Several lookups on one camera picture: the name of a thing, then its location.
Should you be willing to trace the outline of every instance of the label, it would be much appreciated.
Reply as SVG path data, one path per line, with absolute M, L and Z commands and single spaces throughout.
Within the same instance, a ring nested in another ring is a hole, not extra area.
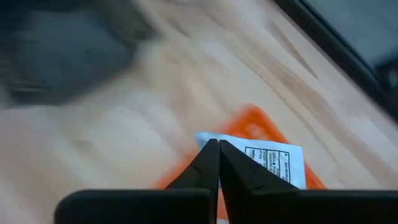
M 288 152 L 245 147 L 244 153 L 268 171 L 290 183 L 290 156 Z

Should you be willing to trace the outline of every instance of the wood grain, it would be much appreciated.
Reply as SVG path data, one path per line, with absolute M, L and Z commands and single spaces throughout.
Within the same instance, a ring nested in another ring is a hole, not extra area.
M 270 2 L 140 0 L 161 37 L 59 107 L 0 111 L 0 223 L 51 223 L 86 188 L 148 188 L 246 103 L 329 188 L 398 188 L 398 129 Z

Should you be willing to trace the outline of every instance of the orange plastic tray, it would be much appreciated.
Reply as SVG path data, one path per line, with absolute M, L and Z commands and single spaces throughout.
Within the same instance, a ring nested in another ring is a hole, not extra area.
M 262 139 L 286 144 L 289 143 L 271 119 L 260 108 L 254 105 L 246 106 L 242 112 L 233 118 L 232 122 L 227 123 L 227 125 L 223 126 L 218 132 L 246 139 Z M 159 179 L 156 183 L 156 187 L 164 189 L 168 186 L 168 184 L 177 178 L 191 163 L 197 154 L 197 150 L 192 151 L 180 164 L 171 168 L 163 178 Z M 305 181 L 307 183 L 307 189 L 325 189 L 323 183 L 307 164 L 305 164 Z M 227 219 L 222 191 L 219 191 L 218 194 L 217 217 L 220 219 Z

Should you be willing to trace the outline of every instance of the wooden table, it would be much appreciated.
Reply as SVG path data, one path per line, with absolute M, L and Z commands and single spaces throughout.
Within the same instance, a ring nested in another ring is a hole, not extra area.
M 396 189 L 398 130 L 269 2 L 141 0 L 162 34 L 105 85 L 59 107 L 0 111 L 0 223 L 51 223 L 86 188 L 148 188 L 245 103 L 329 188 Z

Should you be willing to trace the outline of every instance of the white packet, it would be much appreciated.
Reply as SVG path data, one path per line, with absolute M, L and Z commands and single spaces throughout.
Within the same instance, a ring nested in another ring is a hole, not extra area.
M 210 139 L 227 140 L 281 179 L 299 189 L 306 189 L 303 149 L 300 146 L 264 140 L 249 140 L 227 134 L 195 133 L 195 140 L 200 150 Z

